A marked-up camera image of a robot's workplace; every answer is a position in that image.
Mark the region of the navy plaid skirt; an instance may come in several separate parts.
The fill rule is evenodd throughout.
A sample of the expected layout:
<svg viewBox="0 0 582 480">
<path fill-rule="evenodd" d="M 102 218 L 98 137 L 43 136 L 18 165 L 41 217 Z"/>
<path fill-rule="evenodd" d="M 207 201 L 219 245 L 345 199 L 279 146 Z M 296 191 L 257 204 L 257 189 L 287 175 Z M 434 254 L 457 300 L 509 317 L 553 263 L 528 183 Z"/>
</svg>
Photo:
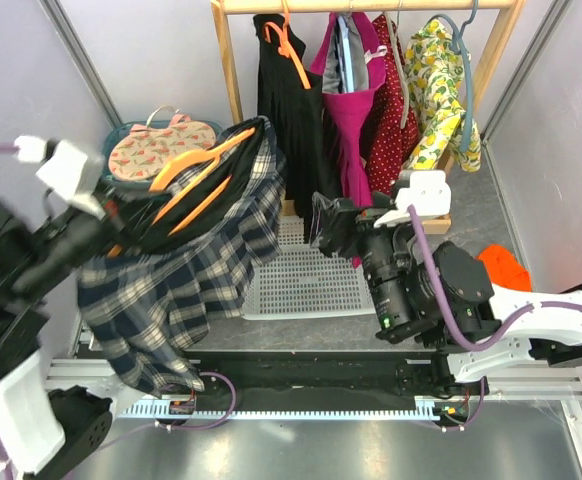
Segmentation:
<svg viewBox="0 0 582 480">
<path fill-rule="evenodd" d="M 253 135 L 225 153 L 217 174 L 230 181 L 163 251 L 95 257 L 77 274 L 82 320 L 127 386 L 154 396 L 203 391 L 187 349 L 211 322 L 239 316 L 255 270 L 278 255 L 286 159 L 270 121 L 258 116 L 222 134 Z"/>
</svg>

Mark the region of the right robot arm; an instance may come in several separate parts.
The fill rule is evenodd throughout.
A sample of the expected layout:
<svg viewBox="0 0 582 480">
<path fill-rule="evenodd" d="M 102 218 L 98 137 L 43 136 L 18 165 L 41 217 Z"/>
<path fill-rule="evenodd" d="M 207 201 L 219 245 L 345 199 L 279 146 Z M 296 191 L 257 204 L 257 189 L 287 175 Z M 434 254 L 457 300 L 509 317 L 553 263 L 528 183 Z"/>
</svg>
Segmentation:
<svg viewBox="0 0 582 480">
<path fill-rule="evenodd" d="M 431 248 L 423 220 L 449 206 L 401 192 L 358 207 L 316 193 L 310 238 L 326 256 L 360 261 L 380 340 L 431 350 L 425 367 L 398 369 L 414 395 L 487 389 L 488 373 L 524 362 L 582 366 L 582 285 L 559 294 L 493 283 L 485 264 L 451 241 Z"/>
</svg>

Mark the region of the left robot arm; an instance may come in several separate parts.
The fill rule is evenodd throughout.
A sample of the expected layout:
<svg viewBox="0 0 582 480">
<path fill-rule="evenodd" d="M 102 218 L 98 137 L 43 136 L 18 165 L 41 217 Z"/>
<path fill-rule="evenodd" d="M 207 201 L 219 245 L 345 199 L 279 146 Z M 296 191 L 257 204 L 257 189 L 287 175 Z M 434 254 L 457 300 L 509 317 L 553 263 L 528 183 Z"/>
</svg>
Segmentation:
<svg viewBox="0 0 582 480">
<path fill-rule="evenodd" d="M 0 201 L 0 471 L 8 479 L 65 478 L 143 396 L 114 374 L 79 374 L 76 385 L 52 389 L 42 365 L 45 296 L 116 234 L 110 217 L 75 207 L 31 231 Z"/>
</svg>

